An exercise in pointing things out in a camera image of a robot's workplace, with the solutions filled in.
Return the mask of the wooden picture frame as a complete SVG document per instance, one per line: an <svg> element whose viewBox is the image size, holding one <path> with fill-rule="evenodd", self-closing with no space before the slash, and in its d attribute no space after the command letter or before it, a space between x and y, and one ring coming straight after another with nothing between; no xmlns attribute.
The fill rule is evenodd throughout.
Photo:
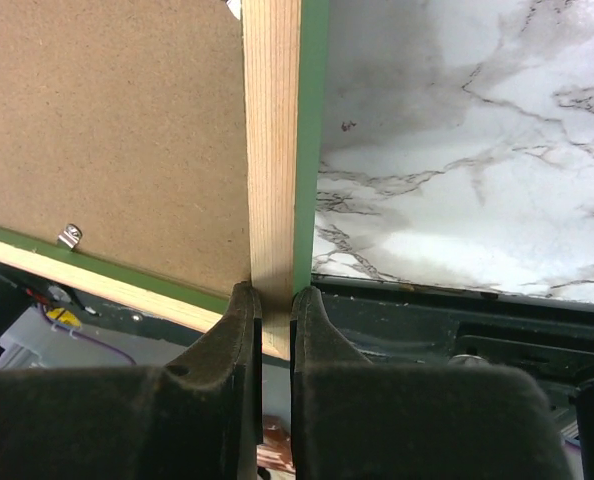
<svg viewBox="0 0 594 480"><path fill-rule="evenodd" d="M249 275L263 305L263 348L289 355L292 298L310 280L312 218L302 214L298 124L305 119L308 19L303 1L246 1L240 22L247 162ZM0 227L0 262L172 322L210 329L225 295L90 255L82 230L65 225L53 242Z"/></svg>

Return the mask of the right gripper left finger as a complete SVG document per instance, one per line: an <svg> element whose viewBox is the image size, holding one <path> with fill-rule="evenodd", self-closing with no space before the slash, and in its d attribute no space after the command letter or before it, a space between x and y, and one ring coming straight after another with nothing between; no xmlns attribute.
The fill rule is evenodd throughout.
<svg viewBox="0 0 594 480"><path fill-rule="evenodd" d="M164 366L0 370L0 479L253 479L262 438L246 282Z"/></svg>

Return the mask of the brown frame backing board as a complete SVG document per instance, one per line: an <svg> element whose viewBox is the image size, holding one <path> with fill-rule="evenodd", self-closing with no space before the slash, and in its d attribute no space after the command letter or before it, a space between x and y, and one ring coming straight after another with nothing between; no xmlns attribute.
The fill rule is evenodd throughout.
<svg viewBox="0 0 594 480"><path fill-rule="evenodd" d="M222 1L0 1L0 227L225 295L249 275Z"/></svg>

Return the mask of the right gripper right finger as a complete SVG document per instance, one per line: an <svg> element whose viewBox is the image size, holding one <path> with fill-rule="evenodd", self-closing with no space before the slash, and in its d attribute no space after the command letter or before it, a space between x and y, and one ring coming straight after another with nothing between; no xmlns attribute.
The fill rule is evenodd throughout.
<svg viewBox="0 0 594 480"><path fill-rule="evenodd" d="M549 403L504 366L375 364L321 292L291 314L291 447L300 479L568 479Z"/></svg>

